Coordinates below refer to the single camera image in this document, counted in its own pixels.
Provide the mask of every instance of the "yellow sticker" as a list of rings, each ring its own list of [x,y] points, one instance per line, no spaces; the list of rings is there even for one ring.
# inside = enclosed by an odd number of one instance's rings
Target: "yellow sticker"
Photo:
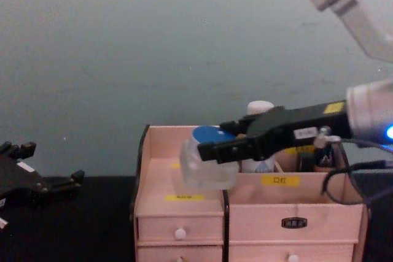
[[[343,101],[335,102],[333,104],[328,104],[325,111],[324,111],[324,114],[332,114],[332,113],[341,112],[344,105],[345,105],[345,103]]]
[[[299,176],[263,175],[262,185],[277,185],[279,187],[298,187]]]
[[[204,195],[167,195],[165,201],[202,201]]]
[[[294,155],[296,153],[313,153],[315,150],[315,146],[313,145],[304,145],[302,147],[291,147],[285,150],[285,153],[288,155]]]

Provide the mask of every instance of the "small bottle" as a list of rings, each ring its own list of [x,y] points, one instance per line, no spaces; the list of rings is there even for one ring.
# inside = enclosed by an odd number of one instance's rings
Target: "small bottle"
[[[252,101],[247,106],[248,115],[256,115],[267,112],[274,105],[268,101]],[[254,161],[252,159],[241,162],[242,173],[271,173],[274,172],[274,155],[263,161]]]
[[[335,169],[334,149],[331,144],[314,151],[315,172],[330,172]]]

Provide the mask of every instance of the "blue lid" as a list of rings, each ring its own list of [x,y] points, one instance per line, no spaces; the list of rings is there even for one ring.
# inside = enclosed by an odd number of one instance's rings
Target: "blue lid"
[[[215,126],[199,126],[192,131],[192,136],[200,144],[223,142],[235,139],[235,136]]]

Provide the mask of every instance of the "wooden drawer organizer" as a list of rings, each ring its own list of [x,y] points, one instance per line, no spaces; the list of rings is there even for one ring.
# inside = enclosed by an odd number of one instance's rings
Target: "wooden drawer organizer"
[[[362,261],[366,208],[321,196],[326,174],[293,172],[295,154],[276,155],[283,172],[239,174],[228,192],[186,187],[179,151],[193,129],[147,126],[144,132],[131,203],[135,261],[286,262],[290,255],[300,262]],[[344,165],[341,149],[335,149]],[[287,180],[278,185],[272,177]],[[345,175],[330,187],[343,199],[356,194]],[[292,217],[307,219],[307,226],[283,228],[282,220]]]

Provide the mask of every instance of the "drawer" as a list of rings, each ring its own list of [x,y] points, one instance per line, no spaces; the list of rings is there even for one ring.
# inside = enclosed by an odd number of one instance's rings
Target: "drawer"
[[[336,241],[355,244],[359,238],[362,205],[265,204],[230,208],[230,241]],[[307,221],[303,228],[282,227],[286,218]]]
[[[139,241],[217,241],[223,239],[222,217],[138,218]]]
[[[351,262],[353,246],[353,244],[231,245],[229,262]]]
[[[220,262],[222,248],[198,247],[140,247],[138,262]]]

